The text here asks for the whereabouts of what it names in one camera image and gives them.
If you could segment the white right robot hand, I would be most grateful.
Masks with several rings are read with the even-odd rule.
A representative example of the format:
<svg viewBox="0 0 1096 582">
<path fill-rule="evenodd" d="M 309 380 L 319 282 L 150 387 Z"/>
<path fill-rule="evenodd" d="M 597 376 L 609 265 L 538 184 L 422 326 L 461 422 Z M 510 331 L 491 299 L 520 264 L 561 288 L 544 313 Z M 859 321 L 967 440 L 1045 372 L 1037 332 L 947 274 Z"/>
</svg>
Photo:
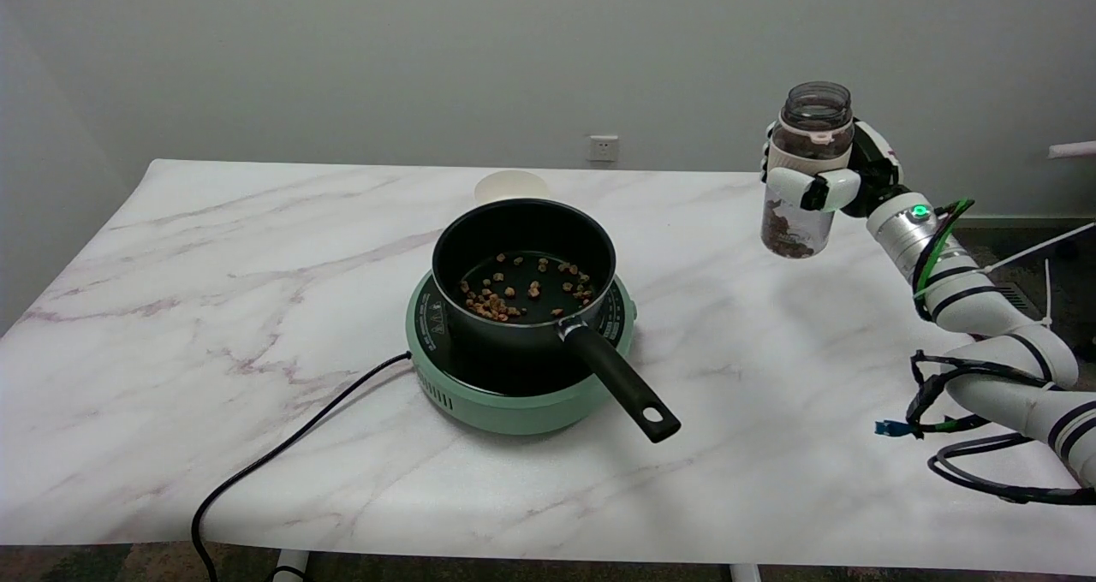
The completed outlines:
<svg viewBox="0 0 1096 582">
<path fill-rule="evenodd" d="M 817 134 L 770 123 L 760 179 L 776 197 L 803 212 L 844 212 L 868 217 L 900 193 L 903 173 L 897 153 L 868 122 Z"/>
</svg>

